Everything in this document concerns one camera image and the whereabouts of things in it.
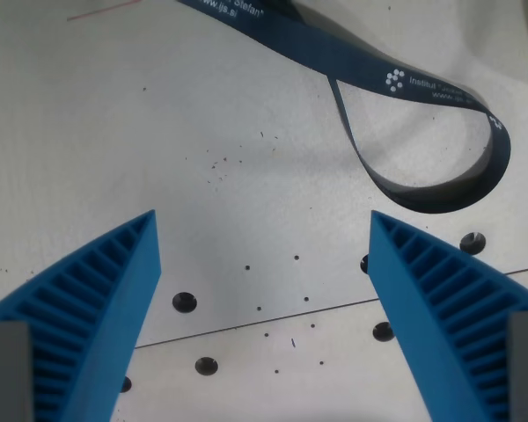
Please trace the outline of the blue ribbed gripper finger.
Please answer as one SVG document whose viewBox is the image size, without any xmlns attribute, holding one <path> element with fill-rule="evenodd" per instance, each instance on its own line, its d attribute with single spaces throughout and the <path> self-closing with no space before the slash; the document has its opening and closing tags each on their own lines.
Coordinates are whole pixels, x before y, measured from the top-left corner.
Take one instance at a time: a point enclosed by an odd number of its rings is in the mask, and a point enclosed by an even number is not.
<svg viewBox="0 0 528 422">
<path fill-rule="evenodd" d="M 528 289 L 378 211 L 368 274 L 431 419 L 509 420 L 507 322 Z"/>
<path fill-rule="evenodd" d="M 29 326 L 37 421 L 108 421 L 161 275 L 150 210 L 38 273 L 0 301 Z"/>
</svg>

